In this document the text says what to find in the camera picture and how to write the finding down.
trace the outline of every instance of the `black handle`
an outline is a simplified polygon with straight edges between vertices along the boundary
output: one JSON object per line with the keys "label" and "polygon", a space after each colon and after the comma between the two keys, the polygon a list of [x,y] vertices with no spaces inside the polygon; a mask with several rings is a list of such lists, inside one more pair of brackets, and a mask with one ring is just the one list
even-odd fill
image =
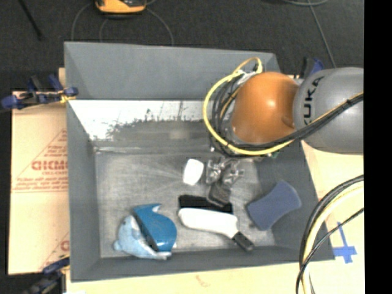
{"label": "black handle", "polygon": [[254,244],[241,232],[237,232],[235,236],[233,236],[232,240],[240,246],[244,251],[250,252],[255,247]]}

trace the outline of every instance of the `clamp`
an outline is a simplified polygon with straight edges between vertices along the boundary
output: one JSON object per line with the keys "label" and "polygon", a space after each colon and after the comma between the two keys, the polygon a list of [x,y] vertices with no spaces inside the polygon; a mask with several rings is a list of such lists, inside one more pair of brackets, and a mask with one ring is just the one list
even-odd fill
{"label": "clamp", "polygon": [[33,105],[49,104],[52,102],[65,102],[79,94],[76,87],[63,88],[54,74],[48,76],[51,91],[43,92],[42,86],[36,75],[33,75],[27,83],[27,91],[19,95],[9,95],[1,100],[4,109],[21,110]]}

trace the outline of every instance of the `white object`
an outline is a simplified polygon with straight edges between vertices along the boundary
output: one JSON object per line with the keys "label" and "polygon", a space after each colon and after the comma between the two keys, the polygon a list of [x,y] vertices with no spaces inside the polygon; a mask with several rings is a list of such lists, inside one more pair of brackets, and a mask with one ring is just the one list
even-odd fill
{"label": "white object", "polygon": [[189,159],[184,169],[183,182],[188,185],[195,185],[202,177],[203,170],[203,162],[196,159]]}
{"label": "white object", "polygon": [[183,225],[196,230],[219,233],[232,239],[237,233],[237,217],[220,211],[181,208],[178,217]]}

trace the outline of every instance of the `yellow cable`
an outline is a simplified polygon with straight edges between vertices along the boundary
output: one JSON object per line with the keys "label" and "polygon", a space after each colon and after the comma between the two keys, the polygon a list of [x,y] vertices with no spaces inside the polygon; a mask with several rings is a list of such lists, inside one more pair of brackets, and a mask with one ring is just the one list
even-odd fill
{"label": "yellow cable", "polygon": [[[319,232],[320,227],[324,223],[325,219],[332,213],[333,210],[335,210],[335,208],[337,206],[339,206],[341,203],[343,203],[348,198],[350,198],[356,194],[359,194],[360,192],[363,191],[363,189],[364,189],[363,186],[348,187],[347,190],[341,192],[338,196],[336,196],[327,205],[327,207],[322,211],[322,213],[319,215],[319,217],[314,222],[311,230],[309,231],[309,236],[308,236],[306,243],[305,243],[303,261],[306,260],[307,256],[312,251],[317,233]],[[310,275],[309,275],[308,268],[306,268],[304,270],[304,274],[302,276],[301,281],[302,281],[304,293],[305,294],[311,293],[311,281],[310,281]]]}
{"label": "yellow cable", "polygon": [[[249,63],[249,62],[251,62],[251,61],[253,61],[253,60],[254,60],[254,61],[257,61],[257,63],[258,63],[257,70],[256,70],[255,72],[256,72],[257,74],[263,72],[261,60],[260,60],[259,58],[257,58],[257,57],[252,57],[252,58],[249,58],[249,59],[245,60],[244,62],[242,62],[242,63],[241,63],[241,64],[240,64],[240,65],[239,65],[230,75],[227,75],[226,77],[220,79],[217,83],[215,83],[215,84],[213,85],[213,87],[208,91],[208,93],[207,93],[207,95],[206,95],[206,97],[205,97],[205,99],[204,99],[204,104],[203,104],[203,120],[204,120],[205,126],[206,126],[206,128],[208,129],[208,131],[210,132],[210,134],[211,134],[220,144],[222,144],[223,146],[227,147],[228,149],[230,149],[230,150],[232,150],[232,151],[234,151],[234,152],[236,152],[236,153],[238,153],[238,154],[243,154],[243,155],[246,155],[246,156],[262,156],[262,155],[265,155],[265,154],[273,153],[273,152],[275,152],[275,151],[278,151],[278,150],[282,149],[283,147],[286,147],[287,145],[291,144],[291,143],[294,141],[294,139],[293,139],[293,140],[289,140],[289,141],[287,141],[287,142],[284,142],[284,143],[282,143],[282,144],[279,144],[279,145],[270,147],[270,148],[268,148],[268,149],[263,149],[263,150],[256,150],[256,151],[253,150],[253,151],[252,151],[252,150],[246,150],[246,149],[238,148],[238,147],[234,146],[233,144],[230,144],[227,140],[225,140],[224,138],[222,138],[222,137],[214,130],[214,128],[212,127],[210,121],[208,120],[208,115],[207,115],[208,102],[209,102],[211,96],[213,95],[213,93],[214,93],[220,86],[222,86],[224,83],[230,82],[233,78],[238,77],[238,76],[240,76],[241,74],[245,74],[245,72],[243,72],[243,71],[241,70],[241,68],[242,68],[243,66],[245,66],[247,63]],[[237,89],[233,92],[233,94],[232,94],[230,100],[224,105],[224,108],[223,108],[222,113],[220,114],[220,116],[223,115],[223,112],[224,112],[225,109],[228,107],[229,103],[235,98],[236,94],[238,93],[238,90],[239,90],[239,88],[237,88]],[[363,92],[360,92],[360,93],[354,95],[353,97],[351,97],[350,99],[354,99],[355,97],[361,95],[362,93],[363,93]],[[343,105],[344,103],[345,103],[345,102],[342,102],[341,104],[339,104],[339,105],[337,105],[336,107],[332,108],[330,111],[328,111],[328,112],[324,113],[323,115],[319,116],[317,119],[315,119],[315,120],[313,121],[313,123],[314,123],[314,122],[317,122],[317,121],[319,121],[319,120],[321,120],[321,119],[323,119],[324,117],[327,117],[329,114],[331,114],[333,111],[335,111],[335,109],[339,108],[339,107],[340,107],[341,105]]]}

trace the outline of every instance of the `blue tape mark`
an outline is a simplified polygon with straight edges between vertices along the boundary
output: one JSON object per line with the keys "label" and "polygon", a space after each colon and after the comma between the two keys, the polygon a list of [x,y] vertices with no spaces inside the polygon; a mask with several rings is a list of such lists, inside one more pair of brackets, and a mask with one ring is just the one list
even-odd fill
{"label": "blue tape mark", "polygon": [[353,260],[352,260],[351,256],[357,254],[356,250],[355,250],[355,247],[354,246],[349,246],[347,244],[347,240],[346,240],[346,238],[344,236],[344,232],[343,232],[343,228],[342,227],[339,227],[339,232],[341,233],[341,237],[342,237],[344,246],[333,247],[333,253],[334,253],[335,257],[342,256],[343,259],[344,259],[344,263],[352,263]]}

